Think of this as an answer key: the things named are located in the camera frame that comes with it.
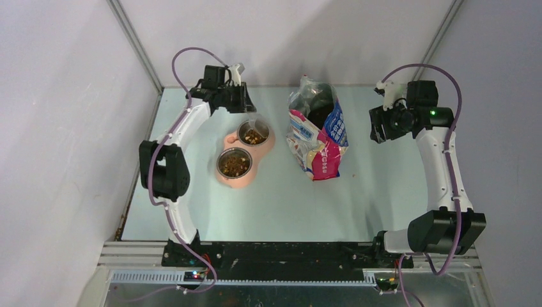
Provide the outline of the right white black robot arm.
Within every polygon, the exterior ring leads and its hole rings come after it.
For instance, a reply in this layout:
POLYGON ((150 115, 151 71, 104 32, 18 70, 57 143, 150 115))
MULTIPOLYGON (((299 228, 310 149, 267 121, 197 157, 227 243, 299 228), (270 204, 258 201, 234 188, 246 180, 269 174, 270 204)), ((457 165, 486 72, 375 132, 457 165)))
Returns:
POLYGON ((474 211, 458 167, 453 111, 438 106, 433 81, 407 86, 379 81, 375 92, 382 106, 369 112, 370 138, 377 143, 411 134, 420 151, 428 190, 428 209, 404 230, 382 231, 383 243, 372 249, 379 267, 394 263, 398 253, 465 254, 486 227, 483 213, 474 211))

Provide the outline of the clear plastic scoop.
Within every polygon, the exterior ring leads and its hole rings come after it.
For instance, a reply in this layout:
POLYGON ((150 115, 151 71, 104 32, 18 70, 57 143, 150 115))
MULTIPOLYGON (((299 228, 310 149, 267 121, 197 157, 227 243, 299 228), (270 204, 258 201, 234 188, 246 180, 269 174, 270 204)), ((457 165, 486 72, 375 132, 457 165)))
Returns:
POLYGON ((257 132, 263 138, 269 136, 269 128, 267 122, 260 116, 252 116, 248 119, 249 128, 257 132))

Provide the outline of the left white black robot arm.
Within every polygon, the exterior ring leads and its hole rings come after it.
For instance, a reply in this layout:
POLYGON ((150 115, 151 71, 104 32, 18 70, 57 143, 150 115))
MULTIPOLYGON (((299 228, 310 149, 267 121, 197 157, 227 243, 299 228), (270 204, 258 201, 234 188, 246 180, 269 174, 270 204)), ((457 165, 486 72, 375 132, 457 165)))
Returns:
POLYGON ((192 243, 197 228, 182 200, 190 184, 185 151, 200 126, 219 108, 232 114, 256 111, 241 78, 244 70, 242 63, 205 66, 203 78, 185 90, 187 104, 171 127, 156 140, 139 145, 141 184, 152 205, 165 210, 170 239, 182 244, 177 257, 186 266, 201 261, 202 249, 192 243))

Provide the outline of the pink pet food bag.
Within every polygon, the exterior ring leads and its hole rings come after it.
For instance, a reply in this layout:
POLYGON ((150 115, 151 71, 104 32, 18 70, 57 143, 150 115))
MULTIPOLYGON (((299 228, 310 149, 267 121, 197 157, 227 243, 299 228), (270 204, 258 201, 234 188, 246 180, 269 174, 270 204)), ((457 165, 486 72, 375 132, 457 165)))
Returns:
POLYGON ((304 75, 288 99, 286 142, 312 181, 337 178, 348 138, 335 88, 304 75))

